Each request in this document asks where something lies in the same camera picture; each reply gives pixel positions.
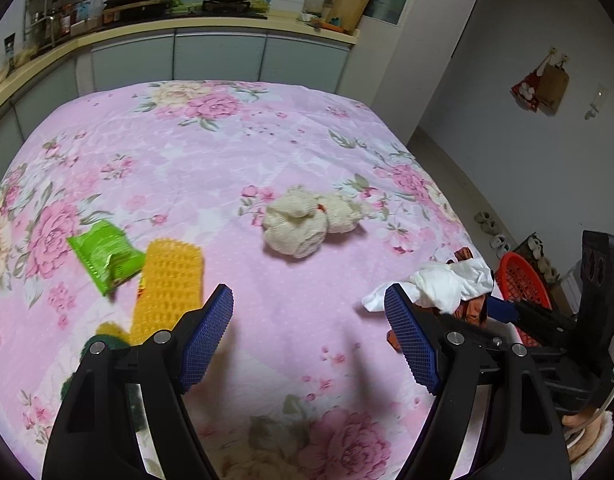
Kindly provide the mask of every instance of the green plastic wrapper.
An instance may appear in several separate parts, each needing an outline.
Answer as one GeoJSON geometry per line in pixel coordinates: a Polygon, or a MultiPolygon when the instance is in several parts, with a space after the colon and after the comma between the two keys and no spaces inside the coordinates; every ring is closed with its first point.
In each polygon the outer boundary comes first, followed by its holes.
{"type": "Polygon", "coordinates": [[[67,238],[67,242],[103,296],[140,272],[145,263],[145,254],[107,220],[96,222],[87,233],[67,238]]]}

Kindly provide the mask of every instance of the kitchen counter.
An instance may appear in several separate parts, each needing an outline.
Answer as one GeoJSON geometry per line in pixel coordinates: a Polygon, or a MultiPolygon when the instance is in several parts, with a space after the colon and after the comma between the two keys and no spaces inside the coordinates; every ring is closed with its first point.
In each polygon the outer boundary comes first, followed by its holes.
{"type": "Polygon", "coordinates": [[[239,27],[258,28],[263,30],[276,30],[304,36],[311,36],[324,40],[337,41],[347,45],[356,44],[359,31],[353,36],[333,32],[331,30],[315,30],[306,23],[299,22],[297,14],[293,12],[272,11],[266,20],[256,18],[222,18],[222,17],[192,17],[192,18],[167,18],[153,22],[136,23],[114,27],[109,30],[85,34],[69,40],[46,54],[31,60],[26,65],[18,68],[0,84],[0,107],[20,88],[45,68],[58,61],[61,57],[74,52],[77,49],[100,43],[101,41],[113,40],[130,34],[157,32],[159,30],[171,30],[193,27],[239,27]]]}

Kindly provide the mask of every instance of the kitchen cabinet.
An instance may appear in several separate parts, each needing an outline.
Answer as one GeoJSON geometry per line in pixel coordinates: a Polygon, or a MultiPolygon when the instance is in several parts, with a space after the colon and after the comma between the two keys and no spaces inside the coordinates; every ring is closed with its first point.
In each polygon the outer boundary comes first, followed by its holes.
{"type": "Polygon", "coordinates": [[[265,41],[250,32],[178,33],[174,79],[258,81],[265,41]]]}
{"type": "Polygon", "coordinates": [[[260,81],[334,94],[348,54],[347,46],[269,35],[260,81]]]}
{"type": "Polygon", "coordinates": [[[69,59],[44,77],[40,74],[28,86],[12,99],[25,140],[56,108],[78,97],[75,60],[69,59]]]}
{"type": "Polygon", "coordinates": [[[91,54],[96,91],[173,79],[173,34],[116,41],[91,54]]]}
{"type": "Polygon", "coordinates": [[[9,104],[5,105],[5,109],[7,112],[0,118],[0,181],[23,145],[14,110],[9,104]]]}

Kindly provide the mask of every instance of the red plastic basket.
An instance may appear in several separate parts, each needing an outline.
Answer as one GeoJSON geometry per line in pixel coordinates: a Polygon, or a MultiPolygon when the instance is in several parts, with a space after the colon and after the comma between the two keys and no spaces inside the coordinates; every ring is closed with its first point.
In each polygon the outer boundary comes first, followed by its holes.
{"type": "MultiPolygon", "coordinates": [[[[527,300],[551,310],[551,301],[540,276],[520,254],[507,253],[502,257],[496,281],[505,300],[527,300]]],[[[518,329],[518,334],[525,346],[539,346],[522,330],[518,329]]]]}

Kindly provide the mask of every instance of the floor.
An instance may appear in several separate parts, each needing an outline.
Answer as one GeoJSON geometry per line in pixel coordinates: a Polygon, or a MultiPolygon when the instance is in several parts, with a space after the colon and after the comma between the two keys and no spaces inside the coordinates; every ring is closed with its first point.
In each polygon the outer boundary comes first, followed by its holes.
{"type": "Polygon", "coordinates": [[[510,247],[516,247],[516,242],[509,234],[493,208],[481,195],[471,180],[463,173],[456,163],[440,148],[427,134],[418,128],[407,145],[422,167],[433,180],[452,205],[456,215],[460,218],[465,229],[471,236],[477,250],[482,254],[487,265],[492,270],[498,269],[496,251],[489,242],[491,236],[482,232],[480,225],[473,219],[479,211],[487,211],[503,229],[510,247]]]}

